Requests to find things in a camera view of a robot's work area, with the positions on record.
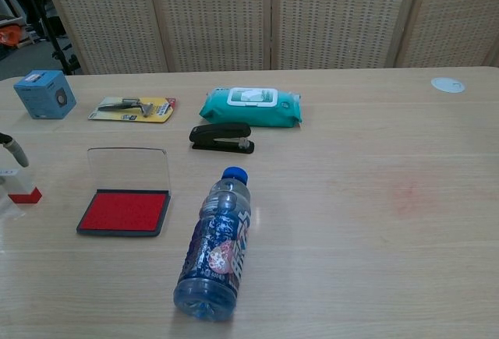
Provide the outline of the orange white device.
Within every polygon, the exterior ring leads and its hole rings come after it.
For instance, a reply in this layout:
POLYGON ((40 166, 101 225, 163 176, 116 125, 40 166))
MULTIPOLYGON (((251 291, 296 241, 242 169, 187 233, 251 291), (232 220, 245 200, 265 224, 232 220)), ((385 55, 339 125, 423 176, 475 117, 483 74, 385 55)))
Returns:
POLYGON ((15 47, 22 37, 21 28, 18 25, 0 27, 0 44, 15 47))

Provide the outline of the green wet wipes pack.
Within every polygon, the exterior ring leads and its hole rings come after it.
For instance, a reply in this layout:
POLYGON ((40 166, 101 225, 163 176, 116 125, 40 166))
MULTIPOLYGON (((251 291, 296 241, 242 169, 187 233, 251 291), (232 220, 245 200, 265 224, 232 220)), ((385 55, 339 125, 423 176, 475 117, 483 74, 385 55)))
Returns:
POLYGON ((200 116, 210 123, 292 128, 301 121, 301 96, 263 87, 219 87, 208 95, 200 116))

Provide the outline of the blue drink bottle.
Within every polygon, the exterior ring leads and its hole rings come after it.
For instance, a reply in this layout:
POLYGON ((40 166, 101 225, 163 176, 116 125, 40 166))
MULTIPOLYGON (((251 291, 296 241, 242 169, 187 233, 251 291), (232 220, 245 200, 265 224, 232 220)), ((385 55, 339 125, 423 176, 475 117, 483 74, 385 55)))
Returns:
POLYGON ((226 321, 235 311, 251 219, 247 181, 242 168, 226 168, 202 203, 173 293, 187 315, 226 321))

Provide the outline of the wooden perforated screen panel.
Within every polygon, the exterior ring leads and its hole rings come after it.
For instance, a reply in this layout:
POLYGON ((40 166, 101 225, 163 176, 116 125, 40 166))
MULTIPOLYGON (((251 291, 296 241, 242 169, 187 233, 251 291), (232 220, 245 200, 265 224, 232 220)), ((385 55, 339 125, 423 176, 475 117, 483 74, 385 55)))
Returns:
POLYGON ((153 0, 171 72, 268 70, 271 0, 153 0))
POLYGON ((167 72, 153 0, 52 0, 86 74, 167 72))
POLYGON ((395 65, 488 65, 499 49, 499 0, 413 0, 395 65))
POLYGON ((272 0, 272 69, 395 66, 413 0, 272 0))

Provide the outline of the razor in yellow blister pack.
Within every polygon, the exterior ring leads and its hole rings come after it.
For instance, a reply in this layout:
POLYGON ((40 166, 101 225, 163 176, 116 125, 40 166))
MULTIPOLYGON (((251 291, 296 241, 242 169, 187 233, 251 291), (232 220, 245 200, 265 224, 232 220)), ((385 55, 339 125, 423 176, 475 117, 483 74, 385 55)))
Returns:
POLYGON ((105 97, 89 114, 94 121, 165 123, 175 110, 175 98, 105 97))

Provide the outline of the black tripod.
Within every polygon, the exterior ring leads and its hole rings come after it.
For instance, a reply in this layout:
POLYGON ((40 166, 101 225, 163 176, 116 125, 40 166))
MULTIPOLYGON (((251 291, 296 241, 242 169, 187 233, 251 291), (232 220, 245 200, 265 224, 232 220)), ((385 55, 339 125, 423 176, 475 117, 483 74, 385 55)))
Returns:
POLYGON ((62 65, 62 71, 67 76, 71 76, 77 69, 80 68, 78 59, 75 58, 73 62, 70 62, 66 59, 64 51, 60 47, 57 37, 55 36, 55 33, 47 18, 43 0, 30 0, 30 2, 36 11, 37 18, 41 21, 42 27, 46 29, 46 36, 48 37, 52 47, 54 48, 53 56, 60 61, 62 65))

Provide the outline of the black stapler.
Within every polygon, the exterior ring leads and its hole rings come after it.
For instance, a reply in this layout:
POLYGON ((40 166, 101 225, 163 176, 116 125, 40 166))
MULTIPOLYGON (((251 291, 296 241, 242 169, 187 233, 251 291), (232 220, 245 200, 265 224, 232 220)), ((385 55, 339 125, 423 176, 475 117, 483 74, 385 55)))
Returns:
POLYGON ((195 150, 252 154, 255 146, 248 139, 250 134, 251 128, 246 123, 224 122, 194 127, 189 141, 195 150))

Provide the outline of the blue cardboard box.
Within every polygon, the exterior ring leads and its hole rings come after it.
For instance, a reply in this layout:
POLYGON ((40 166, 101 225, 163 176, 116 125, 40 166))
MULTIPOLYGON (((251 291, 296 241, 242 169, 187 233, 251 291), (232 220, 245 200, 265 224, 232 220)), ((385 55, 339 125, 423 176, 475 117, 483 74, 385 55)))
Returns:
POLYGON ((76 106, 61 70, 32 70, 13 88, 33 119, 63 119, 76 106))

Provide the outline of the red ink pad clear lid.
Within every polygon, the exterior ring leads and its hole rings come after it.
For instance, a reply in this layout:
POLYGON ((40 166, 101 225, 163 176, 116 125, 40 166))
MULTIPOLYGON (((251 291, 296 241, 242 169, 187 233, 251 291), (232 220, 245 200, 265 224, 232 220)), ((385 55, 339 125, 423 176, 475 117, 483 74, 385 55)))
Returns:
POLYGON ((94 147, 87 151, 95 192, 79 235, 155 237, 172 197, 167 152, 149 147, 94 147))

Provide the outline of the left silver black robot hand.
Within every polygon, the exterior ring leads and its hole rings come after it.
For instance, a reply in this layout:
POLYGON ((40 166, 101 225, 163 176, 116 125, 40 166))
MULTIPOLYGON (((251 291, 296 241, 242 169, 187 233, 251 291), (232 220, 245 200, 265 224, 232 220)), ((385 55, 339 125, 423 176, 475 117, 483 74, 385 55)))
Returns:
POLYGON ((14 156, 17 163, 21 167, 26 168, 29 166, 29 160, 24 153, 23 148, 13 137, 0 132, 0 144, 3 145, 3 147, 11 153, 11 155, 14 156))

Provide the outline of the white round grommet cap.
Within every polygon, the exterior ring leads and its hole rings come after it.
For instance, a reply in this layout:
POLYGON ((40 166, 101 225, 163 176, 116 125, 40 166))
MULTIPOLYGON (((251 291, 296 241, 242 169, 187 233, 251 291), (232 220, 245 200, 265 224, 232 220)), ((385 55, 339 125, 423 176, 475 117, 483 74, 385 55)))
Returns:
POLYGON ((430 83, 437 90, 448 94, 459 94, 465 91, 465 84, 451 77, 436 77, 430 83))

